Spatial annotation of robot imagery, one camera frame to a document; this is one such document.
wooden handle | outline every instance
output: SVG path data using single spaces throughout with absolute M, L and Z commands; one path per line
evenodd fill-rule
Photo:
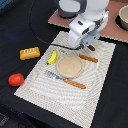
M 80 58 L 82 58 L 82 59 L 88 60 L 88 61 L 95 62 L 95 63 L 97 63 L 97 62 L 98 62 L 98 59 L 91 58 L 91 57 L 88 57 L 88 56 L 79 55 L 79 57 L 80 57 Z
M 72 81 L 72 80 L 69 80 L 69 79 L 67 79 L 67 78 L 64 79 L 64 82 L 66 82 L 66 83 L 68 83 L 68 84 L 71 84 L 71 85 L 74 85 L 74 86 L 76 86 L 76 87 L 78 87 L 78 88 L 81 88 L 81 89 L 85 89 L 85 88 L 86 88 L 85 85 L 80 84 L 80 83 L 77 83 L 77 82 Z
M 95 48 L 92 45 L 87 46 L 91 51 L 95 51 Z

black cable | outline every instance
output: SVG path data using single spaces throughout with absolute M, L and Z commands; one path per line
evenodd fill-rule
M 47 43 L 45 41 L 43 41 L 41 38 L 39 38 L 35 32 L 33 31 L 32 29 L 32 25 L 31 25 L 31 14 L 32 14 L 32 9 L 33 9 L 33 6 L 35 4 L 36 0 L 33 0 L 32 4 L 31 4 L 31 7 L 30 7 L 30 10 L 29 10 L 29 16 L 28 16 L 28 20 L 29 20 L 29 28 L 31 30 L 31 32 L 33 33 L 33 35 L 41 42 L 47 44 L 47 45 L 54 45 L 54 46 L 58 46 L 58 47 L 62 47 L 62 48 L 66 48 L 66 49 L 69 49 L 69 50 L 78 50 L 77 48 L 76 49 L 73 49 L 73 48 L 69 48 L 69 47 L 65 47 L 65 46 L 62 46 L 62 45 L 58 45 L 58 44 L 50 44 L 50 43 Z

table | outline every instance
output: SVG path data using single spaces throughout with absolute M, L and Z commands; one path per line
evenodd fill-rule
M 20 50 L 39 47 L 42 56 L 48 48 L 48 45 L 33 36 L 28 26 L 31 4 L 32 1 L 16 0 L 0 12 L 0 104 L 23 112 L 54 128 L 80 128 L 47 110 L 14 96 L 18 87 L 8 84 L 9 76 L 15 73 L 22 73 L 26 78 L 40 59 L 39 57 L 21 61 L 19 59 Z M 42 40 L 49 43 L 54 40 L 59 31 L 69 31 L 69 29 L 48 24 L 48 19 L 55 10 L 53 0 L 38 0 L 32 10 L 33 30 Z M 128 44 L 106 38 L 100 38 L 100 40 L 117 45 L 91 128 L 127 128 Z

utensil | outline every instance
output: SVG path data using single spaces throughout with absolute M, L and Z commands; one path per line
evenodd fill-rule
M 48 70 L 45 71 L 45 74 L 46 74 L 48 77 L 52 78 L 52 79 L 60 79 L 60 80 L 63 80 L 64 82 L 66 82 L 66 83 L 68 83 L 68 84 L 71 84 L 71 85 L 73 85 L 73 86 L 76 86 L 76 87 L 78 87 L 78 88 L 81 88 L 81 89 L 85 89 L 85 88 L 86 88 L 86 86 L 83 85 L 83 84 L 77 83 L 77 82 L 72 81 L 72 80 L 70 80 L 70 79 L 68 79 L 68 78 L 60 78 L 58 75 L 56 75 L 56 74 L 54 74 L 53 72 L 50 72 L 50 71 L 48 71 Z
M 80 54 L 79 54 L 79 57 L 81 59 L 85 59 L 85 60 L 92 61 L 92 62 L 95 62 L 95 63 L 98 62 L 98 59 L 96 59 L 96 58 L 92 58 L 92 57 L 88 57 L 88 56 L 84 56 L 84 55 L 80 55 Z

red object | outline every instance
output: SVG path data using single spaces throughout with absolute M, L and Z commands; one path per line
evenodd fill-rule
M 21 73 L 13 74 L 9 77 L 8 82 L 12 86 L 19 86 L 24 83 L 23 75 Z

